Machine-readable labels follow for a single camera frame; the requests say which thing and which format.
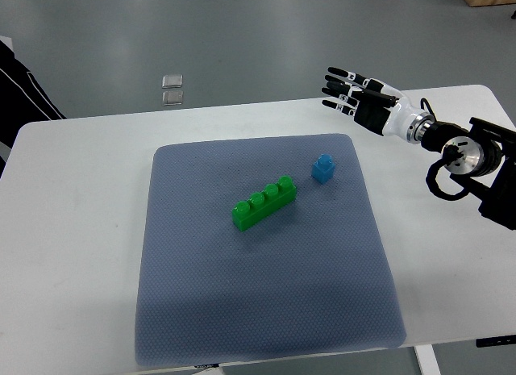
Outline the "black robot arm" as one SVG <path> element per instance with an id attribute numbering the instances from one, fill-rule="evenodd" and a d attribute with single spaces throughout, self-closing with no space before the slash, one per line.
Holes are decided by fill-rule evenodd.
<path id="1" fill-rule="evenodd" d="M 471 118 L 470 130 L 451 123 L 424 123 L 416 138 L 441 158 L 426 176 L 434 196 L 454 202 L 469 194 L 480 199 L 481 216 L 515 229 L 515 132 L 487 121 Z M 437 176 L 446 169 L 462 190 L 449 194 L 439 187 Z"/>

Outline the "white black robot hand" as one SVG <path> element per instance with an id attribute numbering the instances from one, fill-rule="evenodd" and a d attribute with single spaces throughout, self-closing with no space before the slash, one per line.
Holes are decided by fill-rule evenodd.
<path id="1" fill-rule="evenodd" d="M 322 104 L 377 135 L 395 135 L 418 144 L 435 123 L 430 112 L 414 106 L 406 94 L 375 78 L 330 67 L 325 80 L 322 92 L 328 98 Z"/>

